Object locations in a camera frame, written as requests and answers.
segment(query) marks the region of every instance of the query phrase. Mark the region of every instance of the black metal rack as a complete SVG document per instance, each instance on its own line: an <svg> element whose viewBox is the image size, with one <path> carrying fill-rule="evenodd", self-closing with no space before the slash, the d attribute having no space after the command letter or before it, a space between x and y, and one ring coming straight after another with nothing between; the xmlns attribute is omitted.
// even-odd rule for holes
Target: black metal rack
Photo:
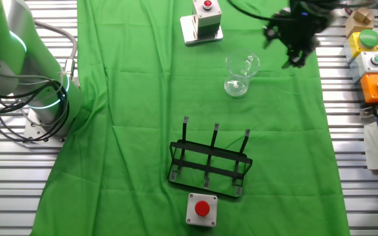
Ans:
<svg viewBox="0 0 378 236"><path fill-rule="evenodd" d="M247 141L249 140L250 130L247 129L245 132L243 144L241 145L240 151L230 151L227 149L222 149L215 147L215 140L217 139L217 134L219 130L219 124L215 124L213 138L211 141L211 145L204 145L199 144L191 141L186 140L186 127L188 124L189 117L184 118L183 122L183 132L182 132L182 139L178 140L177 142L170 143L170 154L172 158L168 179L172 183L183 184L186 186L198 187L202 189L207 189L209 191L214 191L217 193L229 195L232 197L240 197L242 195L242 187L243 187L243 180L244 176L246 175L247 171L252 166L253 160L247 158L247 155L244 154L244 149L246 147ZM193 151L196 153L205 154L207 160L205 164L196 163L193 161L185 160L185 153L186 151ZM212 167L211 160L213 157L228 159L234 161L234 169L233 170L226 170L223 168ZM197 170L196 172L189 173L187 171L189 169ZM192 180L193 177L199 177L200 173L203 172L203 183L200 181ZM189 173L190 179L180 178L184 173ZM220 176L226 176L232 179L231 184L230 181L228 184L226 183L219 183L220 185L229 185L230 187L225 186L212 186L210 184L210 174L218 174Z"/></svg>

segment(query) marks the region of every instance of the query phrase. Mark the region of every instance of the metal rail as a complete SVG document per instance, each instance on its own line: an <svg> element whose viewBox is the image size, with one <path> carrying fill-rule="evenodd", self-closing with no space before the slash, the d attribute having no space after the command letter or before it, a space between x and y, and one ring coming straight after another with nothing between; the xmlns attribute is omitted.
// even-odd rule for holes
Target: metal rail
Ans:
<svg viewBox="0 0 378 236"><path fill-rule="evenodd" d="M77 35L75 1L28 1L39 21L59 26ZM378 174L366 169L364 124L358 98L343 53L346 18L319 34L317 49L323 97L333 147L342 181L351 235L378 236ZM37 29L52 54L63 65L72 44L46 29ZM26 120L20 113L6 116L7 124L24 132ZM46 179L59 149L19 146L0 134L0 235L28 235Z"/></svg>

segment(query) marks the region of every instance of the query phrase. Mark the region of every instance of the glass beaker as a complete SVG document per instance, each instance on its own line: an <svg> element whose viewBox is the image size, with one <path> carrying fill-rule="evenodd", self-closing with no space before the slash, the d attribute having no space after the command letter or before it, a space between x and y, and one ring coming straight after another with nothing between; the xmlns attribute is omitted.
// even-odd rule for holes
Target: glass beaker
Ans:
<svg viewBox="0 0 378 236"><path fill-rule="evenodd" d="M249 88L251 78L259 71L259 58L250 50L236 50L226 58L230 75L224 81L225 91L233 97L241 97Z"/></svg>

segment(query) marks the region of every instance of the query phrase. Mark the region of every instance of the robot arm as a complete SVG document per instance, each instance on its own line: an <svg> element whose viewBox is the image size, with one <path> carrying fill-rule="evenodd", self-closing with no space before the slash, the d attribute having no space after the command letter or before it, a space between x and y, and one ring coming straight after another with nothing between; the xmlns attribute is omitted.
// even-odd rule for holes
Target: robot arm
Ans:
<svg viewBox="0 0 378 236"><path fill-rule="evenodd" d="M0 0L0 98L19 99L0 113L29 105L35 125L47 131L41 137L15 140L23 142L45 140L54 131L65 137L81 107L80 89L41 41L23 0Z"/></svg>
<svg viewBox="0 0 378 236"><path fill-rule="evenodd" d="M289 8L282 9L271 18L267 18L239 8L232 0L227 1L241 13L269 21L263 30L266 37L264 48L274 39L279 39L287 47L288 61L282 66L283 68L289 66L301 68L305 65L308 56L319 45L315 34L330 26L335 18L333 13L335 8L363 7L376 2L376 0L371 0L361 5L341 5L337 3L337 0L290 0Z"/></svg>

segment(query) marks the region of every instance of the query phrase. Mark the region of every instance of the green cloth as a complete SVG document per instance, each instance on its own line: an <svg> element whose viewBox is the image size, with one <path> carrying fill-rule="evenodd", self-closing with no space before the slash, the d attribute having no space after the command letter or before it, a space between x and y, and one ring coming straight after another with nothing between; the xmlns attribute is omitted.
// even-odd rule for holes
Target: green cloth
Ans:
<svg viewBox="0 0 378 236"><path fill-rule="evenodd" d="M224 39L187 47L189 0L79 0L85 101L53 166L32 235L349 235L316 55L281 69L286 48L263 49L262 27L220 0ZM251 1L264 16L287 5ZM261 70L243 98L223 88L225 58L248 48ZM186 224L188 194L167 181L169 143L182 135L245 153L243 195L218 195L214 228Z"/></svg>

